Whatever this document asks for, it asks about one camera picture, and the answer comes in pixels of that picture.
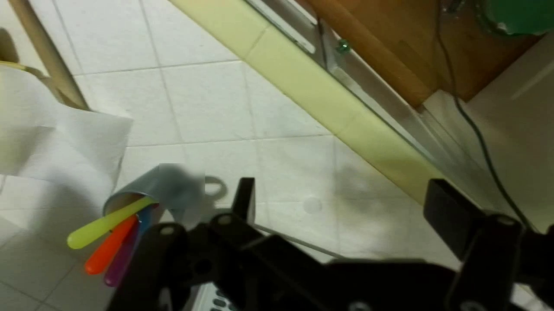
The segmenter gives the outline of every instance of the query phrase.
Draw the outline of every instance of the black metal frame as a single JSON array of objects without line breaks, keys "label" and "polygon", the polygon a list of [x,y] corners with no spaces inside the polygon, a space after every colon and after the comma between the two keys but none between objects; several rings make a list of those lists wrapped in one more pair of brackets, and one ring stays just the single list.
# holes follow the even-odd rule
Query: black metal frame
[{"label": "black metal frame", "polygon": [[248,225],[255,180],[242,179],[230,213],[185,232],[152,227],[109,311],[180,311],[190,289],[213,282],[244,311],[518,310],[513,284],[552,303],[552,230],[528,234],[513,218],[485,215],[442,180],[431,180],[424,215],[464,262],[459,274],[424,262],[338,260],[320,265],[281,237]]}]

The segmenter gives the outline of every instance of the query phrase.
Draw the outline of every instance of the orange object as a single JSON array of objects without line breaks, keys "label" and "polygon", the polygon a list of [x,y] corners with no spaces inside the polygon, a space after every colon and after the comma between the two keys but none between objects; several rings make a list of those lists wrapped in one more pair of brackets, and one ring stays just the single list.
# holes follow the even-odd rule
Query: orange object
[{"label": "orange object", "polygon": [[135,217],[125,220],[120,224],[109,237],[104,241],[102,246],[87,260],[85,263],[85,272],[88,275],[100,275],[106,272],[106,268],[111,265],[111,262],[116,258],[120,253],[125,237],[137,227],[139,222]]}]

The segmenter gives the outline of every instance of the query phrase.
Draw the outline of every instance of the black cable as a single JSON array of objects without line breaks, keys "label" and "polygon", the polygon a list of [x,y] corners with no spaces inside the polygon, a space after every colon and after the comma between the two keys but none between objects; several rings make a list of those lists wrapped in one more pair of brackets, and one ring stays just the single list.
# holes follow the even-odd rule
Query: black cable
[{"label": "black cable", "polygon": [[450,80],[450,92],[452,92],[452,99],[454,99],[454,104],[459,111],[459,115],[466,120],[466,123],[471,127],[471,130],[474,132],[474,135],[478,137],[478,142],[480,142],[480,148],[483,151],[483,158],[485,158],[485,163],[487,163],[487,168],[500,192],[500,196],[506,199],[507,206],[516,213],[516,217],[519,218],[519,222],[528,229],[528,230],[533,230],[532,224],[526,220],[526,217],[521,213],[521,210],[518,208],[518,205],[513,201],[513,198],[507,194],[502,180],[499,179],[499,173],[490,160],[490,153],[488,153],[488,146],[485,142],[485,137],[481,134],[481,130],[478,129],[478,125],[471,120],[471,116],[464,111],[461,101],[457,99],[457,84],[455,84],[455,75],[454,75],[454,66],[452,66],[452,58],[448,54],[448,49],[443,42],[443,35],[442,35],[442,16],[443,16],[443,8],[442,8],[442,0],[436,0],[436,42],[443,53],[443,58],[445,58],[445,63],[447,63],[447,70],[448,70],[448,80]]}]

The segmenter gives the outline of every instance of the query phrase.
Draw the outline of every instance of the wooden board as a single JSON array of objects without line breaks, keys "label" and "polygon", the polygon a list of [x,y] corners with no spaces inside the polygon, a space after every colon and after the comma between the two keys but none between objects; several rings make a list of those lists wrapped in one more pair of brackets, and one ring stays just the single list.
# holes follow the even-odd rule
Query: wooden board
[{"label": "wooden board", "polygon": [[[303,0],[327,21],[407,103],[421,106],[448,89],[436,44],[436,0]],[[507,40],[487,34],[473,11],[443,16],[457,91],[473,99],[537,40]]]},{"label": "wooden board", "polygon": [[78,89],[73,75],[69,73],[66,63],[59,56],[54,42],[50,40],[49,34],[43,30],[42,23],[38,21],[31,4],[28,0],[10,0],[14,13],[17,15],[24,32],[28,34],[29,40],[35,46],[40,61],[43,63],[49,73],[33,73],[40,78],[57,97],[59,103],[71,106],[74,110],[87,111],[88,106],[81,91]]}]

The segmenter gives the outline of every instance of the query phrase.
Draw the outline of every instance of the yellow toothbrush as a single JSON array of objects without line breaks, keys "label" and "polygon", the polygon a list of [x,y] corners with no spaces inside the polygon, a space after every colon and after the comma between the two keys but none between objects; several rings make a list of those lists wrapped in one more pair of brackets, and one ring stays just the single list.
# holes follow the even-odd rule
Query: yellow toothbrush
[{"label": "yellow toothbrush", "polygon": [[152,199],[142,198],[142,199],[139,199],[139,201],[135,201],[135,203],[100,218],[100,220],[95,220],[92,224],[71,232],[68,237],[68,246],[71,249],[83,249],[88,244],[100,239],[102,236],[106,236],[109,230],[116,229],[121,222],[137,215],[140,210],[144,210],[151,205],[154,205]]}]

